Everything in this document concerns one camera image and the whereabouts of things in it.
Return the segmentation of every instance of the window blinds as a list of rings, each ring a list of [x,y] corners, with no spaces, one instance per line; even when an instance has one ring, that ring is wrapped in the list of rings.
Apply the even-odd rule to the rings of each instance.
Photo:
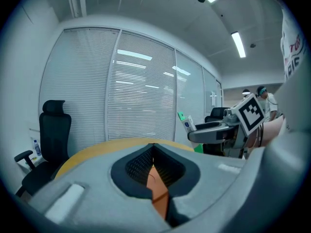
[[[204,82],[202,67],[176,51],[177,111],[191,115],[195,124],[204,123]],[[175,141],[188,146],[185,129],[176,115]]]
[[[203,69],[205,85],[205,116],[209,116],[216,106],[216,79],[206,69]]]
[[[65,100],[64,112],[72,118],[68,153],[104,142],[104,107],[109,64],[118,31],[72,29],[64,31],[48,59],[39,97]]]
[[[122,32],[110,77],[109,140],[127,137],[173,140],[174,66],[173,49]]]

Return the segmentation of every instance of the chair headrest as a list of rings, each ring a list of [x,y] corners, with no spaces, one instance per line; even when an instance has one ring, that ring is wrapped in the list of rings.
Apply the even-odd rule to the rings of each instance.
[[[42,110],[45,113],[49,113],[49,114],[63,114],[64,110],[63,110],[63,103],[65,102],[65,100],[48,100],[46,101],[43,106],[42,106]]]

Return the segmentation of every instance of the bottle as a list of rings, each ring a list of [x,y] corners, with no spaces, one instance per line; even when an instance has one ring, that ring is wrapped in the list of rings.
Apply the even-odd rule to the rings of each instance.
[[[37,155],[40,156],[41,155],[41,150],[40,150],[40,147],[37,143],[37,140],[34,140],[35,142],[35,151],[37,152]]]

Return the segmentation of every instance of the green object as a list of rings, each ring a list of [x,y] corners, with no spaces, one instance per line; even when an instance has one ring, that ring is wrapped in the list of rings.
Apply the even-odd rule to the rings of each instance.
[[[203,145],[202,144],[199,144],[197,147],[195,147],[194,149],[194,152],[197,152],[197,153],[203,153]]]
[[[182,121],[182,120],[185,120],[185,116],[184,116],[184,113],[182,112],[177,112],[178,116],[179,116],[179,119]]]

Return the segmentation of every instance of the white wall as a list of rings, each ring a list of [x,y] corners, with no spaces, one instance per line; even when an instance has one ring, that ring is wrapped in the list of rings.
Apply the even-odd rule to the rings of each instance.
[[[241,99],[238,99],[238,100],[224,100],[224,106],[223,107],[231,108],[232,106],[236,105],[240,101],[241,101]]]
[[[15,193],[24,177],[14,157],[33,149],[30,125],[38,128],[38,97],[45,62],[55,43],[58,19],[47,0],[24,0],[0,39],[0,173]]]
[[[168,45],[171,45],[172,47],[180,50],[182,53],[185,53],[197,63],[202,65],[213,76],[215,76],[219,82],[222,82],[222,77],[219,70],[215,68],[204,55],[199,53],[195,48],[177,36],[147,22],[125,16],[101,14],[71,19],[59,24],[60,29],[74,27],[120,28],[150,36],[164,43],[167,43]]]
[[[258,71],[244,71],[240,72],[228,72],[223,75],[222,85],[224,89],[231,89],[236,87],[247,87],[251,85],[262,84],[275,84],[284,82],[284,71],[270,70],[265,72],[264,70]]]

